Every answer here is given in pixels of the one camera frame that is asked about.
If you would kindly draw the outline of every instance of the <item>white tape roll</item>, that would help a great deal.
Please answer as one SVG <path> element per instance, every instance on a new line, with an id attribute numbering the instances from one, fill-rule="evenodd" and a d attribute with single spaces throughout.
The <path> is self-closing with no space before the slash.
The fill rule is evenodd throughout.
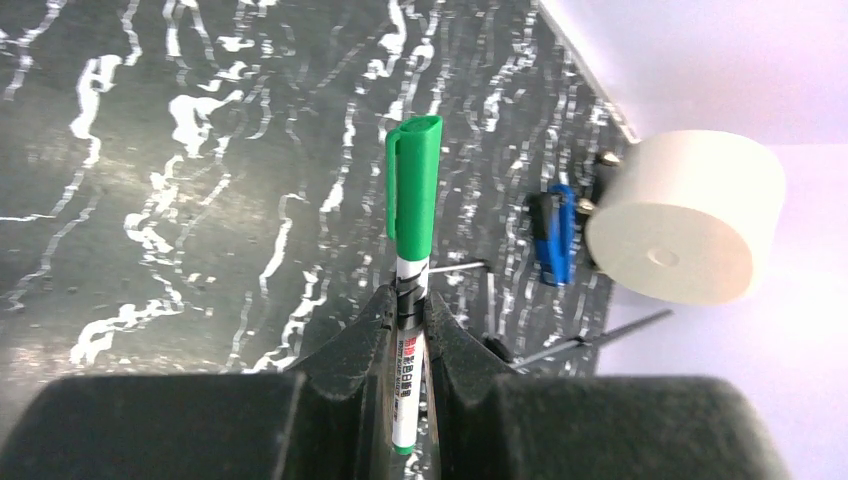
<path id="1" fill-rule="evenodd" d="M 618 168 L 586 227 L 612 280 L 693 305 L 756 287 L 786 193 L 769 149 L 725 132 L 669 132 L 631 147 Z"/>

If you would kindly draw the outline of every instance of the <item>white wall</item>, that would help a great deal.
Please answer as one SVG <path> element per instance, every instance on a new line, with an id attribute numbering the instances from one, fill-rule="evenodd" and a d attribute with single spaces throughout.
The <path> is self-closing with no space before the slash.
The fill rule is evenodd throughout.
<path id="1" fill-rule="evenodd" d="M 726 378 L 758 409 L 798 480 L 848 475 L 848 145 L 773 147 L 787 174 L 770 272 L 723 307 L 603 350 L 601 374 Z M 609 328 L 666 306 L 617 289 Z"/>
<path id="2" fill-rule="evenodd" d="M 542 0 L 638 137 L 848 143 L 842 0 Z"/>

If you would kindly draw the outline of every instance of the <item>blue object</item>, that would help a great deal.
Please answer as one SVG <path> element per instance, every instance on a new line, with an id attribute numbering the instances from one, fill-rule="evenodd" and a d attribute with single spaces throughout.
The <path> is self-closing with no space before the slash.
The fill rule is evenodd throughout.
<path id="1" fill-rule="evenodd" d="M 530 200 L 533 243 L 542 269 L 542 283 L 554 287 L 574 281 L 574 224 L 577 200 L 570 187 L 551 186 Z"/>

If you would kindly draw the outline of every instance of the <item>green marker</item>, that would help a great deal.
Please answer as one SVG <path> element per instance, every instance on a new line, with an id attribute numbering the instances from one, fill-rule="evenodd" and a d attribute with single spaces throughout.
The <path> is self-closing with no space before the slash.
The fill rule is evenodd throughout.
<path id="1" fill-rule="evenodd" d="M 424 301 L 433 247 L 433 221 L 442 118 L 415 117 L 386 137 L 386 233 L 397 250 L 397 344 L 392 443 L 409 455 L 418 437 L 418 403 L 425 355 Z"/>

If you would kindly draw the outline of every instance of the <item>black marble surface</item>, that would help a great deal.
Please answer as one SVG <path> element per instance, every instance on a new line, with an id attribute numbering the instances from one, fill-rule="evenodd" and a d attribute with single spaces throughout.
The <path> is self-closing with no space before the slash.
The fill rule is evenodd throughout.
<path id="1" fill-rule="evenodd" d="M 537 282 L 523 203 L 624 140 L 534 3 L 2 2 L 3 88 L 0 439 L 53 378 L 283 369 L 338 333 L 391 278 L 382 141 L 415 114 L 445 118 L 435 263 L 495 264 L 518 355 L 603 327 L 607 278 Z M 433 280 L 477 329 L 478 280 Z"/>

